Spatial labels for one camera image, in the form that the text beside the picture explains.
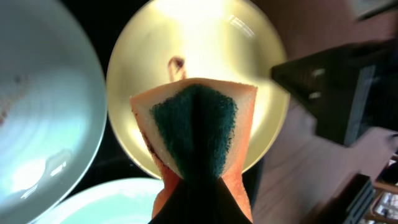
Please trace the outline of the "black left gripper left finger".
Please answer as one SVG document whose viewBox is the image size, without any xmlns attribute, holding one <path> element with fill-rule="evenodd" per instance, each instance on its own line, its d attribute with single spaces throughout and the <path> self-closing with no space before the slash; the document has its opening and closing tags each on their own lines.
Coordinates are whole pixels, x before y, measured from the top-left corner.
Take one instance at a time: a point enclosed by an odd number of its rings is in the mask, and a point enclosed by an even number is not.
<svg viewBox="0 0 398 224">
<path fill-rule="evenodd" d="M 149 224 L 189 224 L 191 221 L 192 192 L 189 186 L 180 180 Z"/>
</svg>

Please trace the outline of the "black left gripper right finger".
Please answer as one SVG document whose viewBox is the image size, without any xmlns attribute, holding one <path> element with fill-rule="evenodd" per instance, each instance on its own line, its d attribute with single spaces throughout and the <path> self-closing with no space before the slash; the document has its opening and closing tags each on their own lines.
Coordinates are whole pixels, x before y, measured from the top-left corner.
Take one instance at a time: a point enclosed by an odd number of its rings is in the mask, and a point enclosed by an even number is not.
<svg viewBox="0 0 398 224">
<path fill-rule="evenodd" d="M 239 208 L 222 178 L 219 178 L 210 191 L 212 208 L 209 223 L 212 224 L 251 224 Z"/>
</svg>

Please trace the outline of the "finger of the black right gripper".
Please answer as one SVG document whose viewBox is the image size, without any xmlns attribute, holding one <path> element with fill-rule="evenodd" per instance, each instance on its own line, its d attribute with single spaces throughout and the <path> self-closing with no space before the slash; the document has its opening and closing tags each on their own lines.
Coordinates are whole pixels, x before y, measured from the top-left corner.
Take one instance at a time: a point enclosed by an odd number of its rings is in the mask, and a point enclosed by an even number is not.
<svg viewBox="0 0 398 224">
<path fill-rule="evenodd" d="M 369 176 L 356 174 L 342 192 L 316 216 L 314 224 L 357 224 L 375 198 Z"/>
<path fill-rule="evenodd" d="M 271 78 L 342 146 L 369 128 L 397 131 L 397 42 L 346 44 L 276 65 Z"/>
</svg>

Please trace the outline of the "light blue plate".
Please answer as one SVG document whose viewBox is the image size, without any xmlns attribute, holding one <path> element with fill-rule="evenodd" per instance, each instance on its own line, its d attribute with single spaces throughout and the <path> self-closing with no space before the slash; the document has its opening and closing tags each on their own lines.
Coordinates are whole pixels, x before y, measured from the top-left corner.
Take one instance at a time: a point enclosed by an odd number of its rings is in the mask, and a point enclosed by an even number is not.
<svg viewBox="0 0 398 224">
<path fill-rule="evenodd" d="M 1 222 L 30 223 L 63 200 L 98 151 L 104 75 L 59 1 L 1 2 Z"/>
<path fill-rule="evenodd" d="M 149 223 L 161 180 L 119 179 L 86 189 L 57 205 L 37 223 Z"/>
</svg>

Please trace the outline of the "green and yellow sponge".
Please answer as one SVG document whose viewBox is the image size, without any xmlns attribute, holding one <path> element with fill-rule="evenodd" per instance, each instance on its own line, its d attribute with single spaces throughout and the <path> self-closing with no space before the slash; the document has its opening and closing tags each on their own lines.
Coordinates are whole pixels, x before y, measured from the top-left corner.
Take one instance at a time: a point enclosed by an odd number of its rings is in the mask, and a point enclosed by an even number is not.
<svg viewBox="0 0 398 224">
<path fill-rule="evenodd" d="M 252 222 L 242 172 L 256 94 L 252 85 L 189 78 L 131 97 L 137 125 L 164 182 L 152 219 L 183 180 L 192 192 L 190 223 L 209 223 L 210 191 L 222 178 Z"/>
</svg>

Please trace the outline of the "yellow plate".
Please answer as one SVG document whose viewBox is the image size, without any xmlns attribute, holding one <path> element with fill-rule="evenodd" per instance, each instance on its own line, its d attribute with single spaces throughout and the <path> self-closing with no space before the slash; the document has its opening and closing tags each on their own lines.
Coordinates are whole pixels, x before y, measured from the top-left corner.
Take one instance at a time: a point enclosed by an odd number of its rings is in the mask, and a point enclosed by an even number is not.
<svg viewBox="0 0 398 224">
<path fill-rule="evenodd" d="M 126 24 L 108 64 L 106 91 L 113 131 L 126 154 L 159 178 L 131 111 L 129 98 L 170 83 L 172 57 L 185 61 L 190 78 L 257 86 L 244 168 L 255 165 L 277 137 L 290 96 L 271 80 L 285 61 L 276 30 L 250 1 L 150 1 Z"/>
</svg>

